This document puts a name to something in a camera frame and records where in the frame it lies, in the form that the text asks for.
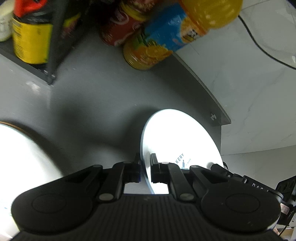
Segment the red object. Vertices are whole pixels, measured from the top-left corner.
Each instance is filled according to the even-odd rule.
[[[105,26],[102,26],[102,39],[106,44],[119,46],[125,39],[137,30],[144,22],[129,16],[121,5],[115,10],[113,16]]]
[[[47,0],[40,0],[39,2],[34,2],[33,0],[15,0],[15,9],[13,13],[21,18],[27,13],[36,11],[42,8],[47,3]]]

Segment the dark shelf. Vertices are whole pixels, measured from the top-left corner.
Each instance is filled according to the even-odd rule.
[[[13,42],[12,38],[5,42],[0,42],[0,54],[5,56],[6,58],[10,59],[11,61],[15,62],[17,65],[23,67],[27,71],[31,72],[33,75],[36,75],[37,77],[43,79],[44,81],[48,82],[48,76],[46,73],[46,65],[40,65],[40,66],[33,66],[30,64],[27,64],[20,60],[13,51]]]
[[[71,51],[72,47],[81,39],[86,31],[92,26],[92,21],[87,16],[84,17],[83,21],[80,21],[77,28],[65,39],[60,40],[61,44],[58,47],[58,55],[55,56],[54,60],[49,60],[55,64],[40,64],[31,65],[20,60],[13,51],[13,40],[10,38],[5,42],[0,42],[0,54],[15,62],[17,65],[31,72],[33,75],[41,78],[49,84],[52,84],[56,79],[56,69],[58,65],[63,61],[65,56]]]

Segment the yellow lid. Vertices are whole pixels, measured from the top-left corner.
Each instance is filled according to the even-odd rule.
[[[140,14],[138,11],[124,4],[123,2],[120,3],[120,6],[127,15],[131,16],[133,19],[139,22],[145,22],[149,19],[148,15]]]
[[[221,28],[233,21],[242,8],[242,0],[179,0],[193,22],[205,31]]]

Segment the gray countertop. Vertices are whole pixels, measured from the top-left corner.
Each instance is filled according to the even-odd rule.
[[[64,174],[130,160],[145,122],[165,108],[194,117],[220,149],[226,117],[174,56],[135,70],[121,48],[103,44],[92,30],[60,65],[53,86],[3,56],[0,72],[0,119],[30,132]]]

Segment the white ceramic plate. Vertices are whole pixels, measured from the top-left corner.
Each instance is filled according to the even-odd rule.
[[[0,123],[0,241],[19,232],[10,212],[13,200],[61,177],[50,157],[30,137]]]
[[[192,165],[210,168],[212,164],[223,167],[221,155],[211,136],[194,118],[173,109],[156,112],[147,121],[141,139],[141,159],[147,171],[148,184],[155,194],[167,194],[163,183],[151,183],[150,154],[158,162],[172,162],[180,168]]]

